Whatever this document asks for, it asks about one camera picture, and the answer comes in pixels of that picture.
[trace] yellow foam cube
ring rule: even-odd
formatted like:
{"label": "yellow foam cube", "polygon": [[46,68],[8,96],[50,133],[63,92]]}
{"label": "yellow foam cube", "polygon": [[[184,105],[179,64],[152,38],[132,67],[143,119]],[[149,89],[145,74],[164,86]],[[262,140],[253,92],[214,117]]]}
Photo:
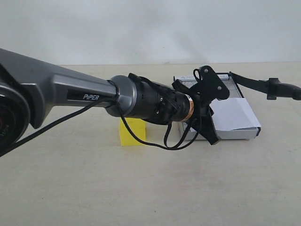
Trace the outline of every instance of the yellow foam cube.
{"label": "yellow foam cube", "polygon": [[[129,127],[133,131],[133,133],[143,141],[146,141],[146,121],[141,119],[133,119],[127,118],[126,119]],[[128,132],[127,128],[125,127],[123,121],[120,119],[120,126],[119,126],[119,135],[120,135],[120,143],[121,146],[139,146],[143,145],[132,135]]]}

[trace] white paper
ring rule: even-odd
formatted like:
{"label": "white paper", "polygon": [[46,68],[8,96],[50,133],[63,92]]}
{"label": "white paper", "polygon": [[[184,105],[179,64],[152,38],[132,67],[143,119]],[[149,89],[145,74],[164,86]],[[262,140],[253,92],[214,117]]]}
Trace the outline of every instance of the white paper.
{"label": "white paper", "polygon": [[212,119],[216,130],[230,131],[234,129],[261,127],[245,98],[214,100],[210,106],[214,111]]}

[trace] gray box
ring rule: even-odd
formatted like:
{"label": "gray box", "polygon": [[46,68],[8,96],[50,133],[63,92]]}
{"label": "gray box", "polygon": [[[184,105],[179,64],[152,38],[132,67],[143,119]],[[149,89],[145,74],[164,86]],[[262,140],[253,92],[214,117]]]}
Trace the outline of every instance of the gray box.
{"label": "gray box", "polygon": [[[241,93],[241,90],[237,86],[237,84],[234,82],[231,76],[228,76],[227,74],[219,75],[223,83],[227,86],[227,88],[230,91],[229,98],[242,98],[243,94]],[[193,76],[180,76],[175,77],[174,79],[179,79],[183,82],[183,84],[187,87],[191,87],[196,83],[196,80]],[[183,135],[183,132],[185,131],[187,124],[184,122],[179,122],[179,131],[181,136]],[[254,139],[256,138],[261,131],[261,128],[253,127],[253,128],[245,128],[245,129],[235,129],[231,131],[220,131],[217,130],[217,135],[222,140],[231,140],[231,139]],[[188,132],[185,140],[192,140],[195,136],[196,131],[194,129],[190,129]],[[205,140],[205,138],[201,135],[198,135],[197,140]]]}

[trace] table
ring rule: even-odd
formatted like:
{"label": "table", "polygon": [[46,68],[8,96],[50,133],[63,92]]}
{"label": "table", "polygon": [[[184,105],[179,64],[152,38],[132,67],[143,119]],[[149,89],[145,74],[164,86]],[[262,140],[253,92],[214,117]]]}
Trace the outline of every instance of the table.
{"label": "table", "polygon": [[[65,66],[103,79],[163,84],[195,65]],[[212,64],[301,86],[301,63]],[[177,152],[121,147],[119,118],[94,108],[0,158],[2,226],[293,226],[301,219],[301,102],[241,88],[262,124],[250,141],[197,141]],[[44,125],[76,107],[55,107]],[[147,125],[150,142],[166,127]],[[29,128],[25,135],[32,133]],[[169,144],[179,139],[174,126]]]}

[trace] white wall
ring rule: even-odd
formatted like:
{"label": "white wall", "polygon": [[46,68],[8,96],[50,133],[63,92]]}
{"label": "white wall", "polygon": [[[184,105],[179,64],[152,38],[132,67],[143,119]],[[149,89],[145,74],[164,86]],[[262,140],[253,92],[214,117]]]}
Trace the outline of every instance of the white wall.
{"label": "white wall", "polygon": [[0,48],[60,65],[301,61],[301,1],[1,0]]}

